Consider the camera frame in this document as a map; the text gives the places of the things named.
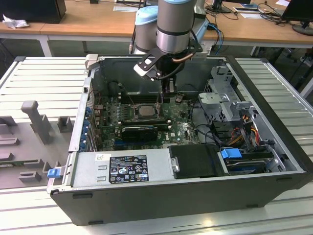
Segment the power supply label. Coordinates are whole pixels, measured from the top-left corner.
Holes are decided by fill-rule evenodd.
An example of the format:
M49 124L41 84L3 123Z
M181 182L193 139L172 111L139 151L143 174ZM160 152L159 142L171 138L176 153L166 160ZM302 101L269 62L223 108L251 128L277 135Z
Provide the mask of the power supply label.
M146 155L110 157L111 184L149 181Z

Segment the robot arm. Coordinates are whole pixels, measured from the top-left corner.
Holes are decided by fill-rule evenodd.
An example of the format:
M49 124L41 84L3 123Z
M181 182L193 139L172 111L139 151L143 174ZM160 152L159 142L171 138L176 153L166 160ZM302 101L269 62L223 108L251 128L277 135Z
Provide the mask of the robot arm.
M183 69L186 60L202 51L193 31L196 1L159 0L158 7L144 7L136 14L134 53L145 55L134 70L142 77L161 80L165 93L175 92L176 74ZM205 15L202 21L206 29Z

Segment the black computer case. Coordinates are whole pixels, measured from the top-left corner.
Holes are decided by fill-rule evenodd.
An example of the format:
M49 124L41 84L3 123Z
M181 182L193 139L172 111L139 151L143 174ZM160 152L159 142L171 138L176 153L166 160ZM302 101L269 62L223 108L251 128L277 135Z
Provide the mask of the black computer case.
M15 20L58 24L65 15L64 0L1 0L0 19L3 14Z

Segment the black monitor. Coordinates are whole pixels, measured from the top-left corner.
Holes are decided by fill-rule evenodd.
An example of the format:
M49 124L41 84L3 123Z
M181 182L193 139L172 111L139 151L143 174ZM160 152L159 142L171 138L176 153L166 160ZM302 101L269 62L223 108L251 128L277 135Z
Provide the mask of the black monitor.
M231 13L229 8L222 7L222 2L223 1L234 2L234 3L241 3L241 4L250 4L250 2L251 2L251 0L213 0L213 4L211 6L211 10L213 12L217 12L217 13Z
M310 28L310 22L313 22L313 0L291 0L281 18L285 21L300 21L301 25L292 26L293 30L313 36L313 28Z

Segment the wooden desk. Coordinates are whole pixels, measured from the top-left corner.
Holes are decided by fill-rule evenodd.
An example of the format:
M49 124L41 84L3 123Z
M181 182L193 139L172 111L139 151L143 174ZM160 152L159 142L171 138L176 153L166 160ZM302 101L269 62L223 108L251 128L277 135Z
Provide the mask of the wooden desk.
M254 3L263 3L263 0L255 0ZM285 9L284 6L275 4L277 0L268 0L268 4L278 9ZM234 6L240 6L236 3L225 2L224 5L231 10ZM236 18L233 14L227 14L230 18ZM208 19L214 23L214 18L207 15ZM276 25L273 22L264 19L246 19L241 14L238 14L238 20L230 20L223 14L218 14L217 24L219 29L224 33L224 44L225 45L240 45L242 46L266 46L272 44L272 47L290 47L288 44L293 45L307 45L308 48L313 46L313 37L306 36L295 32L291 25L286 24L285 26ZM215 31L207 31L204 40L216 40L217 36Z
M131 37L135 12L113 11L114 3L66 0L67 12L60 24L45 24L41 29L47 35L79 35Z
M275 4L276 1L268 0L268 3L278 9L285 8ZM224 4L230 8L239 6L229 2ZM113 2L90 4L89 1L66 0L66 7L66 15L59 24L31 23L29 28L16 30L1 25L0 38L37 39L41 43L45 56L52 56L48 46L49 40L130 41L135 12L113 11ZM207 16L211 22L214 22L213 17ZM240 14L238 18L235 21L227 19L223 14L217 16L218 27L224 33L224 45L297 48L313 46L313 37L296 33L288 24L281 27L264 19L245 19ZM215 31L207 31L203 38L206 48L210 48L216 38Z
M0 33L40 34L43 26L44 23L30 23L29 27L12 29L0 23Z

